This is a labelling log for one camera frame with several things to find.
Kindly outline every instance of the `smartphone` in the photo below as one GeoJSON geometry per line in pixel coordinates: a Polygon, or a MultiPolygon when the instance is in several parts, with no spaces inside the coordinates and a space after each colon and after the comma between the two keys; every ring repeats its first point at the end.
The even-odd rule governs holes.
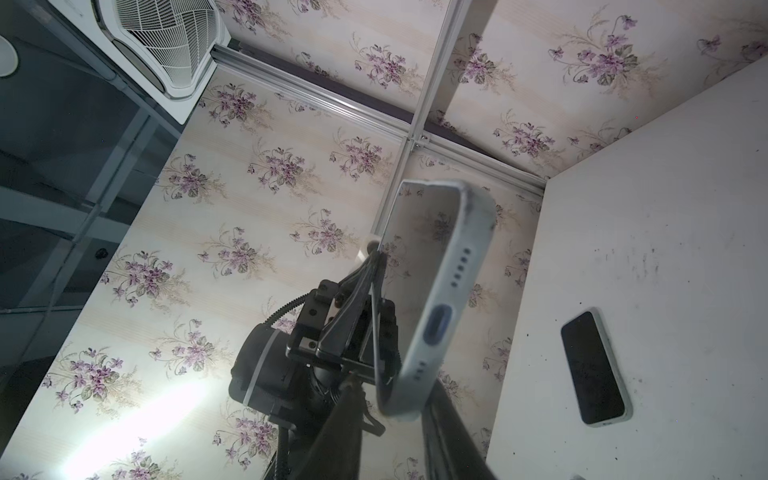
{"type": "Polygon", "coordinates": [[[598,427],[629,419],[629,395],[598,310],[577,316],[563,325],[560,334],[584,423],[598,427]]]}
{"type": "MultiPolygon", "coordinates": [[[[387,255],[380,295],[395,304],[397,352],[384,351],[394,342],[380,341],[378,312],[372,312],[376,392],[384,415],[415,419],[426,404],[495,218],[491,196],[462,180],[401,183],[379,242],[387,255]]],[[[372,295],[378,306],[379,287],[372,295]]]]}

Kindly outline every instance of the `vent grille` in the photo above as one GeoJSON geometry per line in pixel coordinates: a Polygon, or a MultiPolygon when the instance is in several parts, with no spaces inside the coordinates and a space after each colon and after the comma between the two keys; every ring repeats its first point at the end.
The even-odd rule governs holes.
{"type": "Polygon", "coordinates": [[[208,0],[114,0],[120,26],[166,71],[176,88],[192,85],[217,36],[208,0]]]}

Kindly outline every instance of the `gray strap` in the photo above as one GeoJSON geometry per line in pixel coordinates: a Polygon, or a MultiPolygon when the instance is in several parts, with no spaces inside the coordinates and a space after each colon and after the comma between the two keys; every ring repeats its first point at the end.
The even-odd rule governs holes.
{"type": "Polygon", "coordinates": [[[259,372],[261,372],[261,367],[264,365],[264,360],[266,360],[266,355],[270,351],[270,347],[275,341],[275,338],[277,338],[277,334],[280,333],[282,330],[275,329],[274,332],[272,332],[272,336],[269,340],[266,341],[266,345],[264,346],[264,350],[261,351],[261,356],[259,357],[259,362],[256,364],[256,368],[253,369],[253,375],[250,377],[250,384],[248,385],[248,390],[245,392],[245,397],[243,398],[243,405],[246,407],[250,407],[248,405],[248,402],[250,402],[250,396],[253,395],[253,387],[256,386],[256,381],[259,379],[259,372]]]}

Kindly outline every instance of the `phone screen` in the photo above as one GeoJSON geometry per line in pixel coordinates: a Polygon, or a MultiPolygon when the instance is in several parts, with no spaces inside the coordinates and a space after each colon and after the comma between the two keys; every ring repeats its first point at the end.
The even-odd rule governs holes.
{"type": "MultiPolygon", "coordinates": [[[[379,251],[387,254],[382,297],[395,304],[400,359],[405,358],[413,341],[453,235],[460,203],[461,194],[455,187],[404,181],[398,191],[379,251]]],[[[387,371],[397,374],[396,370],[387,371]]],[[[388,383],[391,378],[382,380],[388,383]]]]}
{"type": "Polygon", "coordinates": [[[592,312],[563,325],[561,335],[584,423],[592,425],[623,416],[624,400],[592,312]]]}

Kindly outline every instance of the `white table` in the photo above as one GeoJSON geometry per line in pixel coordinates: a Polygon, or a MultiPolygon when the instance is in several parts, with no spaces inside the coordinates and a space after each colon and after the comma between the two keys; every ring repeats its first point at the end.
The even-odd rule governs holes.
{"type": "Polygon", "coordinates": [[[547,187],[488,463],[500,478],[765,478],[768,60],[547,187]],[[560,328],[604,314],[634,406],[580,419],[560,328]]]}

